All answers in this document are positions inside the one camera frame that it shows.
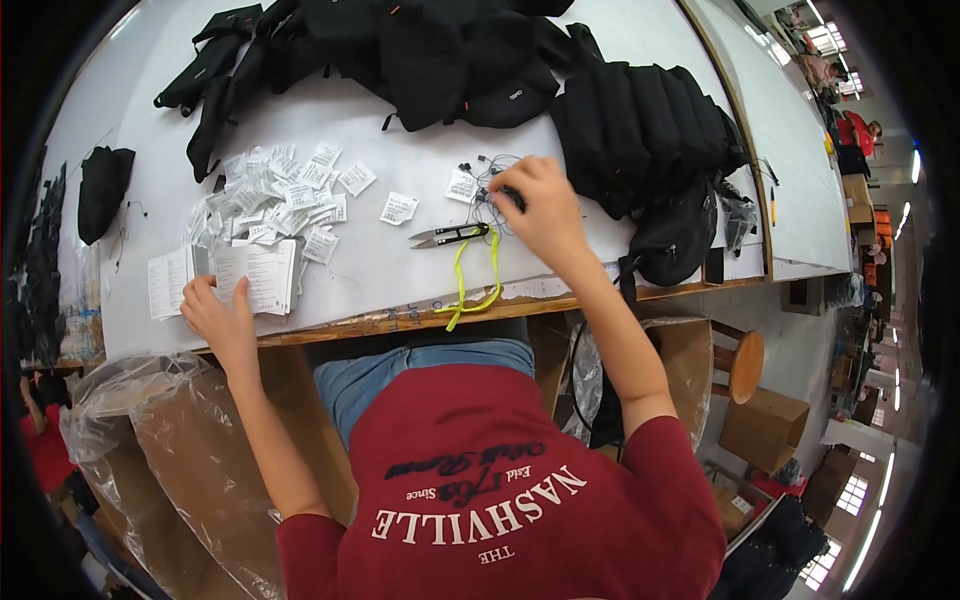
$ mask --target person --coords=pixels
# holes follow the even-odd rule
[[[21,376],[20,394],[29,414],[20,420],[20,432],[26,441],[40,488],[44,493],[52,493],[74,470],[60,435],[60,405],[56,402],[56,398],[68,397],[68,394],[65,384],[60,388],[63,380],[53,375],[35,372],[33,383],[37,396],[43,399],[44,408],[40,409],[34,398],[31,379]]]
[[[621,398],[622,464],[543,412],[533,351],[518,339],[327,362],[314,381],[359,486],[345,529],[264,393],[248,282],[230,307],[213,277],[198,277],[180,310],[223,367],[283,516],[288,597],[707,597],[727,546],[719,513],[663,364],[590,250],[570,183],[555,159],[528,156],[489,189],[583,308]]]
[[[844,110],[843,117],[837,119],[837,129],[840,131],[840,143],[845,146],[859,146],[864,156],[874,153],[874,142],[883,136],[883,128],[877,121],[869,124],[863,117],[852,110]]]
[[[814,89],[836,87],[837,80],[847,80],[846,70],[840,62],[830,62],[809,54],[800,55],[801,67],[806,81]]]

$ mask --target hand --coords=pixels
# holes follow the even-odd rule
[[[496,191],[504,185],[523,196],[526,212]],[[563,276],[572,263],[592,255],[577,195],[554,158],[528,156],[494,177],[489,189],[507,224],[554,273]]]
[[[193,331],[204,338],[227,379],[237,379],[258,384],[260,364],[256,356],[256,328],[253,314],[247,303],[247,288],[250,281],[243,277],[233,290],[233,308],[220,302],[211,286],[216,286],[214,276],[200,276],[183,288],[183,303],[180,312]]]

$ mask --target black zipper pull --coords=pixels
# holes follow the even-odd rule
[[[380,128],[382,132],[385,132],[388,127],[390,127],[390,120],[396,116],[395,112],[392,112],[387,115],[387,120],[383,122],[383,127]]]

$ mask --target red t-shirt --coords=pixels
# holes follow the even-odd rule
[[[840,143],[844,146],[855,146],[856,141],[853,137],[854,131],[860,138],[860,150],[864,156],[874,153],[874,139],[867,133],[867,123],[855,112],[850,113],[851,119],[856,123],[852,124],[847,119],[837,119],[837,129],[840,130]]]
[[[20,420],[20,431],[27,441],[27,450],[34,462],[34,473],[44,493],[58,488],[74,465],[66,453],[63,436],[60,435],[60,407],[51,404],[44,411],[47,427],[37,435],[30,416]]]
[[[726,550],[676,419],[644,423],[623,465],[562,433],[529,376],[448,365],[402,372],[350,437],[356,518],[276,531],[290,600],[702,600]]]

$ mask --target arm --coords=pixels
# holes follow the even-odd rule
[[[666,371],[627,303],[587,245],[576,194],[553,158],[528,156],[490,184],[517,190],[526,212],[506,196],[493,203],[531,252],[566,283],[580,301],[604,370],[620,396],[627,439],[654,417],[676,417]]]
[[[216,285],[213,276],[197,277],[187,284],[180,312],[190,328],[210,345],[227,374],[270,499],[283,518],[301,514],[331,516],[313,474],[263,391],[256,329],[247,303],[249,281],[244,277],[237,284],[232,309],[213,295],[211,285]]]
[[[27,405],[27,410],[30,411],[30,422],[34,425],[34,434],[39,437],[47,430],[47,418],[40,411],[40,407],[36,405],[34,395],[30,393],[30,379],[20,377],[20,394],[23,395],[23,402]]]

